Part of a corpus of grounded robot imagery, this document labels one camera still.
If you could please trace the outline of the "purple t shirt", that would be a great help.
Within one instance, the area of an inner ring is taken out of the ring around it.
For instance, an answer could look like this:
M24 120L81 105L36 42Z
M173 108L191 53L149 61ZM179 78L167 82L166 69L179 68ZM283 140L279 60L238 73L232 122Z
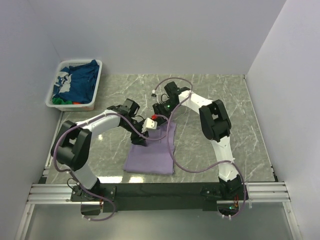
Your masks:
M150 130L151 139L163 138L158 141L147 140L147 146L132 144L123 165L123 170L128 173L173 175L174 162L171 154L174 153L174 137L177 124L171 122L168 137L167 125L161 125L157 129Z

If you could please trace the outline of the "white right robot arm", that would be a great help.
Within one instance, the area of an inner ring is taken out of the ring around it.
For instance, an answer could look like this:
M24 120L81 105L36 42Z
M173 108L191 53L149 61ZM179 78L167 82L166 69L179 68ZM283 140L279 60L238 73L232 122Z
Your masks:
M243 195L243 199L246 200L248 198L247 188L241 171L235 165L230 139L232 124L224 103L219 99L213 101L194 93L193 86L179 88L173 81L168 83L164 90L168 100L153 104L154 113L167 117L168 123L180 106L185 106L197 113L202 133L210 141L217 160L216 163L205 169L189 170L182 167L170 153L174 164L188 173L202 173L218 166L221 197L226 200L234 200L237 196Z

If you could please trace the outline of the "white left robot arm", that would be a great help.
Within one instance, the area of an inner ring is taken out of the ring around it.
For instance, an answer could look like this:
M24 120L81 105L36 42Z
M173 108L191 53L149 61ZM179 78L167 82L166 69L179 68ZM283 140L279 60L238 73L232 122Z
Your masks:
M101 182L87 164L92 138L122 127L131 133L132 144L145 147L149 135L143 130L144 121L134 119L139 109L138 103L127 98L123 104L112 105L88 120L78 123L68 120L61 125L51 149L53 165L58 172L68 172L79 182L88 201L96 200L101 193Z

